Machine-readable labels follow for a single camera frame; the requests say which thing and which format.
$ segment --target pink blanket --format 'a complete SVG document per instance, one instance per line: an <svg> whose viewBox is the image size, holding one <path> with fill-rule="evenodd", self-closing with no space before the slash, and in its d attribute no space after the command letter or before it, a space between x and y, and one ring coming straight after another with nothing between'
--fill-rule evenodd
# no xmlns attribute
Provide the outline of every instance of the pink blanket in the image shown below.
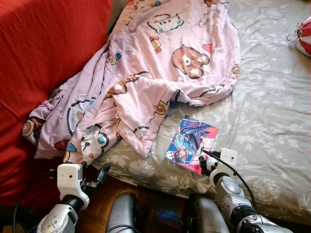
<svg viewBox="0 0 311 233"><path fill-rule="evenodd" d="M123 11L109 42L34 109L22 134L35 158L88 164L122 138L146 157L170 101L228 96L240 45L228 1L144 0Z"/></svg>

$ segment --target red cushion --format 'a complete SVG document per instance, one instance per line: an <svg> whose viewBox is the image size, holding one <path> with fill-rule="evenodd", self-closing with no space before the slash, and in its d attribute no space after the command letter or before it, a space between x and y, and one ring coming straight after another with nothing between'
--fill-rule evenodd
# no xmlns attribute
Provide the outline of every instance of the red cushion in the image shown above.
<svg viewBox="0 0 311 233"><path fill-rule="evenodd" d="M34 160L20 130L104 44L111 6L112 0L0 0L0 205L14 205L31 177L61 163ZM58 200L56 182L41 179L23 205Z"/></svg>

